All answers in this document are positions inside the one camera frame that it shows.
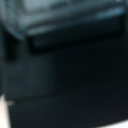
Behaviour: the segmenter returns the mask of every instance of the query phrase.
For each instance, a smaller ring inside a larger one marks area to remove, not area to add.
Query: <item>black panel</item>
[[[85,87],[9,108],[12,128],[90,128],[128,119],[124,81]]]

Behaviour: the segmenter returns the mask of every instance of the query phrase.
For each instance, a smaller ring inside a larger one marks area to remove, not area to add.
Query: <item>dark surface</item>
[[[8,47],[2,45],[2,84],[6,99],[15,100],[12,128],[86,128],[128,119],[125,18],[114,36],[74,38],[73,45],[48,45],[39,54],[31,53],[30,42],[10,37]]]
[[[12,128],[90,128],[128,119],[128,86],[117,81],[9,108]]]

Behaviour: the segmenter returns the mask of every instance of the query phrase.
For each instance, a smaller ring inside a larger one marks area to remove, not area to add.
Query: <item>black object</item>
[[[126,3],[22,40],[1,29],[2,84],[6,99],[15,102],[12,128],[83,128],[127,119],[127,30]]]

